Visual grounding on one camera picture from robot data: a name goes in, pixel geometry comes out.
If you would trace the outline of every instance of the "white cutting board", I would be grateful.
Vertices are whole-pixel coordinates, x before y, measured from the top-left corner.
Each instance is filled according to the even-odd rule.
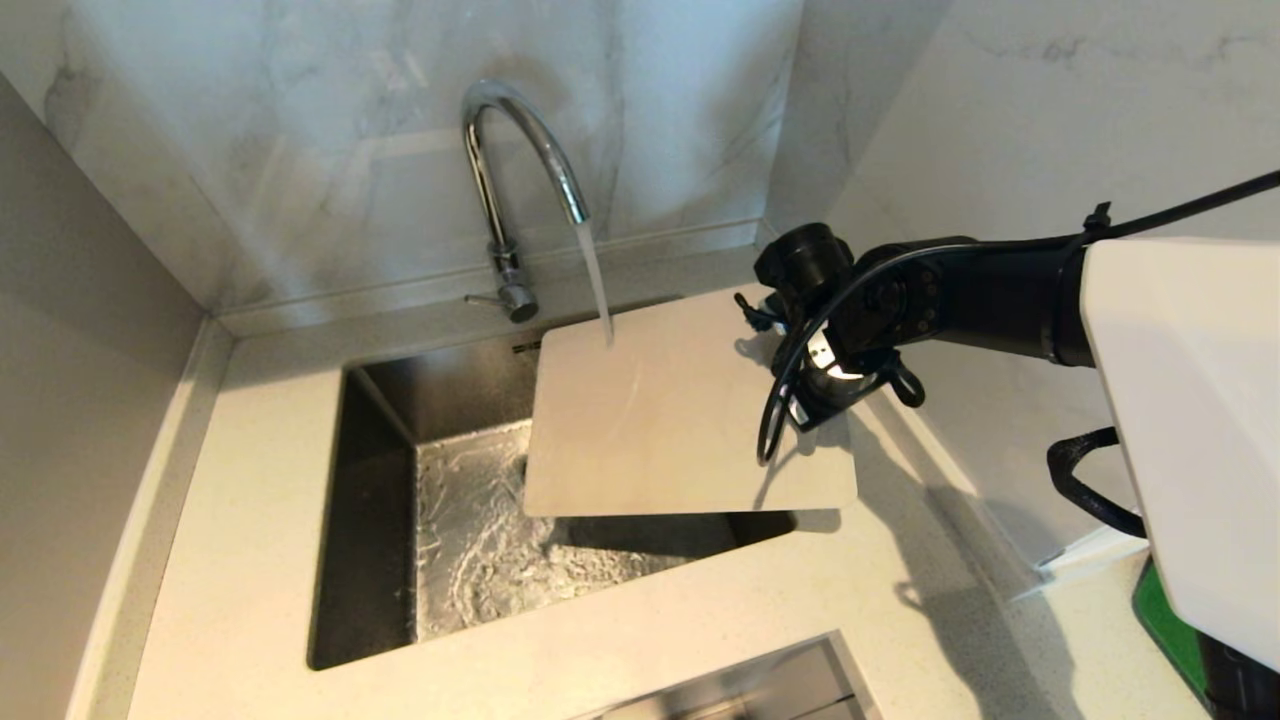
[[[777,333],[756,333],[733,304],[749,284],[543,337],[525,474],[532,516],[655,515],[841,507],[858,496],[845,415],[796,438],[773,462],[755,436]]]

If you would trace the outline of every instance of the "sink basin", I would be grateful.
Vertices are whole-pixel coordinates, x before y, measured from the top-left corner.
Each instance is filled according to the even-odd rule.
[[[346,373],[307,657],[312,669],[795,529],[788,512],[525,516],[538,350],[548,329]]]

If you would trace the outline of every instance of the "running water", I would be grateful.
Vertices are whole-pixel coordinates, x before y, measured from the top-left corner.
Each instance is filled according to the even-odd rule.
[[[604,345],[613,347],[613,320],[609,319],[609,305],[604,300],[604,281],[600,278],[600,261],[595,259],[595,241],[591,240],[591,223],[577,223],[573,225],[577,232],[577,246],[582,249],[582,258],[586,259],[586,274],[591,275],[591,293],[595,295],[595,309],[600,313],[600,323],[604,325]]]

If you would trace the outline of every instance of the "faucet spout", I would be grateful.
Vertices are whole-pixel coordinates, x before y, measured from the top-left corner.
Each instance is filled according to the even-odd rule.
[[[498,281],[498,299],[511,320],[521,323],[538,313],[538,300],[525,281],[516,251],[516,240],[508,233],[503,222],[493,174],[485,160],[485,138],[480,115],[488,108],[497,109],[511,118],[532,143],[543,167],[547,168],[547,174],[550,176],[568,222],[575,225],[585,223],[590,214],[586,210],[582,191],[577,186],[577,178],[573,177],[573,169],[568,164],[568,158],[564,156],[564,150],[556,141],[556,136],[552,135],[538,110],[515,88],[495,79],[481,79],[467,88],[462,100],[462,137],[467,146],[471,174],[475,177],[476,190],[480,193],[485,222],[489,224],[492,238],[489,258]]]

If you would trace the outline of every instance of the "faucet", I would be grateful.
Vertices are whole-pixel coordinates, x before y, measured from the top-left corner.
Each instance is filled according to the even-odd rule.
[[[467,146],[467,156],[471,160],[471,174],[476,178],[476,190],[480,192],[480,205],[484,208],[485,220],[489,223],[489,258],[493,261],[493,270],[498,282],[498,297],[466,296],[467,302],[494,305],[502,307],[512,323],[524,323],[538,313],[538,299],[529,290],[525,282],[524,269],[520,266],[516,238],[507,233],[507,227],[502,219],[502,208],[498,204],[498,193],[494,191],[493,174],[489,172],[489,163],[484,156],[484,131],[480,126],[480,115],[486,108],[500,110],[511,118],[525,137],[534,145],[538,156],[547,168],[547,174],[556,186],[561,206],[570,224],[585,223],[590,217],[586,211],[586,201],[582,200],[582,191],[577,187],[577,179],[568,165],[568,158],[561,149],[550,128],[543,122],[538,110],[511,86],[495,81],[481,79],[467,88],[462,99],[462,137]]]

